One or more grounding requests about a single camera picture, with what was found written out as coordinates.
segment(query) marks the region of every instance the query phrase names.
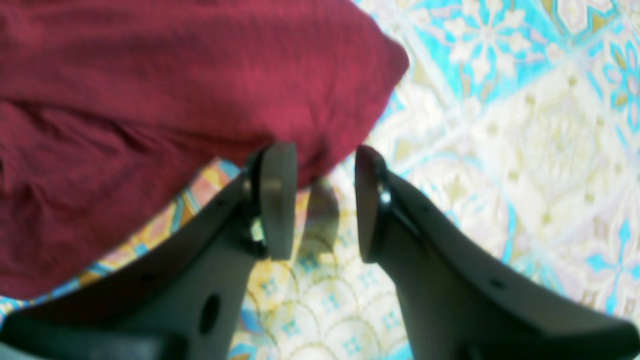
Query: patterned floor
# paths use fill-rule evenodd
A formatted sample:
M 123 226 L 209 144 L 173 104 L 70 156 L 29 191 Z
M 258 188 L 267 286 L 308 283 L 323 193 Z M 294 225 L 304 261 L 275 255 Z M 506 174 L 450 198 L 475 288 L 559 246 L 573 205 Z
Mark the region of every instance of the patterned floor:
M 490 254 L 640 325 L 640 0 L 358 4 L 412 63 L 367 143 Z M 215 161 L 48 297 L 144 254 L 235 174 Z M 294 259 L 253 272 L 229 358 L 411 359 L 392 282 L 359 258 L 353 157 L 299 194 L 297 223 Z

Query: wrinkled fabric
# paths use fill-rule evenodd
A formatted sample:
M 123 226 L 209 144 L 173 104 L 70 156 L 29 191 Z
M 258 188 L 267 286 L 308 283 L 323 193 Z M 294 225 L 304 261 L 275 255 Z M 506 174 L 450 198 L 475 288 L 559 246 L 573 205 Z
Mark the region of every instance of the wrinkled fabric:
M 407 67 L 348 0 L 0 0 L 0 294 L 80 272 L 213 157 L 295 142 L 306 186 Z

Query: floral motif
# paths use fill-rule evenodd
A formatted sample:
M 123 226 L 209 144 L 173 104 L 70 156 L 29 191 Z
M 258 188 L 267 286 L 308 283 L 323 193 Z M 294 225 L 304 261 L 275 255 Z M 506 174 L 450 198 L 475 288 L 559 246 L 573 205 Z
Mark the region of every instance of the floral motif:
M 488 102 L 514 92 L 563 53 L 531 2 L 425 0 L 407 12 L 460 99 Z
M 615 86 L 611 94 L 611 108 L 617 111 L 628 110 L 627 123 L 632 133 L 640 132 L 638 121 L 640 106 L 640 69 L 638 55 L 631 41 L 622 49 L 611 44 L 613 62 L 604 66 L 604 75 Z
M 525 12 L 522 9 L 504 10 L 501 0 L 487 0 L 488 15 L 483 16 L 480 3 L 463 0 L 462 17 L 445 21 L 445 29 L 459 41 L 455 42 L 449 59 L 454 63 L 471 60 L 476 83 L 484 81 L 492 70 L 489 57 L 495 56 L 495 66 L 505 75 L 513 77 L 515 54 L 531 48 L 531 42 L 521 32 Z

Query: red fabric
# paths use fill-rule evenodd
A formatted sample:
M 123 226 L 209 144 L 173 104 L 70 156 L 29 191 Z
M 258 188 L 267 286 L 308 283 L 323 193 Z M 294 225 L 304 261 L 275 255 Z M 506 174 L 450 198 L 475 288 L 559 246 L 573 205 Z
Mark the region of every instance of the red fabric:
M 0 293 L 68 280 L 215 156 L 294 141 L 309 184 L 407 66 L 348 0 L 0 0 Z

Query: decorative tile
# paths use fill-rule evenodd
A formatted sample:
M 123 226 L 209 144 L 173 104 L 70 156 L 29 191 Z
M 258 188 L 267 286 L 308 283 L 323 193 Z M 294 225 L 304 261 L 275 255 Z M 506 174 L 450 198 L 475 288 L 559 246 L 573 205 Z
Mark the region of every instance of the decorative tile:
M 640 0 L 618 0 L 618 4 L 636 31 L 640 31 Z
M 498 183 L 484 170 L 466 134 L 452 138 L 402 175 L 470 239 L 495 258 L 511 257 L 517 219 Z
M 582 61 L 632 161 L 640 159 L 639 49 L 637 34 L 628 23 L 620 22 L 584 51 Z
M 540 4 L 572 44 L 592 39 L 620 15 L 612 0 L 540 0 Z
M 626 186 L 549 256 L 574 301 L 640 324 L 640 187 Z
M 533 236 L 561 238 L 615 195 L 627 160 L 576 66 L 495 105 L 472 133 Z
M 490 102 L 552 68 L 559 34 L 532 1 L 429 0 L 411 9 L 417 26 L 458 99 Z

